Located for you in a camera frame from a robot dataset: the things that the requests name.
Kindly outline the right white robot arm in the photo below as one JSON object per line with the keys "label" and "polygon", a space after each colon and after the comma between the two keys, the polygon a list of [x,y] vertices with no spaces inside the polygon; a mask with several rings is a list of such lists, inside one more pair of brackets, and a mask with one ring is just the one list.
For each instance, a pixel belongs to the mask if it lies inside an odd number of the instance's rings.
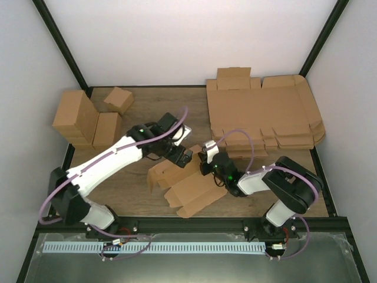
{"label": "right white robot arm", "polygon": [[225,187],[235,197],[268,190],[274,193],[277,202],[272,204],[257,226],[257,230],[269,238],[282,233],[289,219],[306,213],[324,187],[320,177],[286,156],[254,172],[240,171],[226,152],[213,156],[200,152],[198,156],[201,174],[212,174],[215,184]]}

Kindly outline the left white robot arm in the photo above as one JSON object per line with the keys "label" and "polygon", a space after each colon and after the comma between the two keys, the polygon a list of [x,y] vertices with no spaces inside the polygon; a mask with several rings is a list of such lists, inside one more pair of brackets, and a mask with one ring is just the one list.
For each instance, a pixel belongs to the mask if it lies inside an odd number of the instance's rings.
{"label": "left white robot arm", "polygon": [[68,170],[54,169],[46,201],[59,214],[56,220],[66,225],[87,223],[99,228],[107,238],[116,237],[120,233],[116,213],[109,206],[89,200],[88,195],[110,176],[150,154],[184,168],[191,162],[193,153],[182,141],[191,132],[183,119],[166,113],[157,122],[132,127],[118,142],[91,160]]}

